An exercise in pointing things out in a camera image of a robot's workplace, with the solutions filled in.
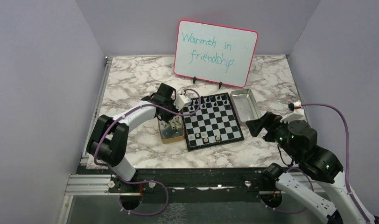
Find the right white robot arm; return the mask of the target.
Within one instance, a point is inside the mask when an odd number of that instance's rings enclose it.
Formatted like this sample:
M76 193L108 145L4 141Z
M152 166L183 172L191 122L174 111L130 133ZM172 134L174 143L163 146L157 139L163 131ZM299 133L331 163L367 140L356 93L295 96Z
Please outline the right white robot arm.
M246 122L253 137L266 130L263 140L275 142L310 179L317 182L329 199L320 197L296 181L288 171L272 163L261 173L261 185L291 195L326 224L379 224L345 181L343 165L330 150L317 145L317 131L305 120L284 121L282 116L266 112Z

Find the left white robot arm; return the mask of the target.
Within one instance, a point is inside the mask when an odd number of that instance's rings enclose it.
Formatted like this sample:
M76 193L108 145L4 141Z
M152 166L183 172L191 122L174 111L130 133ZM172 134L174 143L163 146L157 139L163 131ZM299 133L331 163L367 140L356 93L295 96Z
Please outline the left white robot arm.
M176 89L160 84L157 92L145 96L130 110L109 117L101 115L88 140L86 151L93 156L95 163L106 166L121 177L120 184L126 191L138 187L136 169L126 158L128 136L131 131L153 118L169 122L178 113L172 96Z

